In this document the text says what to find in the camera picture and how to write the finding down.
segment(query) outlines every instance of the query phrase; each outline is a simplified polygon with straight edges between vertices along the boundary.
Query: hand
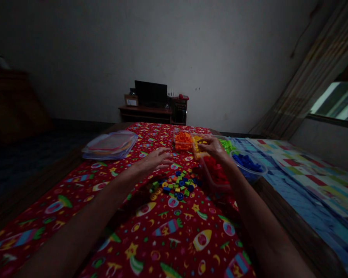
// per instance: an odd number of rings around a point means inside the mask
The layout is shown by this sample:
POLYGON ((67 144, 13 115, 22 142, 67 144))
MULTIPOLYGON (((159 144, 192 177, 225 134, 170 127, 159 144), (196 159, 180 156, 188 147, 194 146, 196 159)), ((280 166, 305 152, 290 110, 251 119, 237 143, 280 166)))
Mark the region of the hand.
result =
POLYGON ((171 155, 170 153, 167 153, 168 151, 170 151, 168 148, 159 148, 151 152, 144 159, 138 161, 136 164, 142 167, 143 170, 148 174, 155 170, 168 168, 174 163, 173 161, 169 160, 171 155))
POLYGON ((218 162, 222 159, 227 158, 227 152, 223 148, 222 144, 216 137, 205 137, 197 141, 198 149, 202 152, 207 152, 212 157, 214 157, 218 162))

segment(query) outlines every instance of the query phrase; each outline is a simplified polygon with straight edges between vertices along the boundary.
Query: stacked plastic lids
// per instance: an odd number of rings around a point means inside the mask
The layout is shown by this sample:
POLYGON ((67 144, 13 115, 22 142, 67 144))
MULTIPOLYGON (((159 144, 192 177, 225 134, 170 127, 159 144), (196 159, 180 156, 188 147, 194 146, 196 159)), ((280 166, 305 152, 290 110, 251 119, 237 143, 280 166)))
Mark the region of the stacked plastic lids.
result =
POLYGON ((123 159, 127 157, 137 139, 138 135, 127 130, 101 134, 82 149, 82 157, 93 160, 123 159))

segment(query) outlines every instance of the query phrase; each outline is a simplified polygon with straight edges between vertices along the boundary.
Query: window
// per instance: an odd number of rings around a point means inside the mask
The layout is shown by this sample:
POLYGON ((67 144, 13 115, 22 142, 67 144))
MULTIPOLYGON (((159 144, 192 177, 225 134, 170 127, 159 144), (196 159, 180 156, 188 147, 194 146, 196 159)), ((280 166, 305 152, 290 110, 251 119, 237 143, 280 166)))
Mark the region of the window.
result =
POLYGON ((310 118, 348 123, 348 66, 312 106, 310 118))

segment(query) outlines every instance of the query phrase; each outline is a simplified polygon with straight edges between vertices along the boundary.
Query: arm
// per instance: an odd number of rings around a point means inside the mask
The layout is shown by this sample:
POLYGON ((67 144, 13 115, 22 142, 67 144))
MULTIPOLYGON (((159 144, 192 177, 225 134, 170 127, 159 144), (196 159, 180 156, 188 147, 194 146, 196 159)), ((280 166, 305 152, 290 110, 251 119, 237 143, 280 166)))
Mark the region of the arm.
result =
POLYGON ((173 163, 166 151, 158 149, 119 174, 35 253, 17 277, 72 277, 134 185, 173 163))
POLYGON ((207 151, 224 169, 265 274, 268 277, 314 277, 268 206, 244 178, 219 140, 211 137, 202 141, 207 145, 199 144, 200 150, 207 151))

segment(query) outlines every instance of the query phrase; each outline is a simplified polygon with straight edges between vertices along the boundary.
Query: container of blue blocks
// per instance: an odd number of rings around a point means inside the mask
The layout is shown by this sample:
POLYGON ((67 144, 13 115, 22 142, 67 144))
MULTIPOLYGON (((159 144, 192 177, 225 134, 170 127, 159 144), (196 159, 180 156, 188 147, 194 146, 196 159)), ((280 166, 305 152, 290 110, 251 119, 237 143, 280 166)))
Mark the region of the container of blue blocks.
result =
POLYGON ((248 152, 234 150, 229 153, 229 156, 239 167, 241 173, 250 185, 256 183, 260 177, 268 172, 263 162, 248 152))

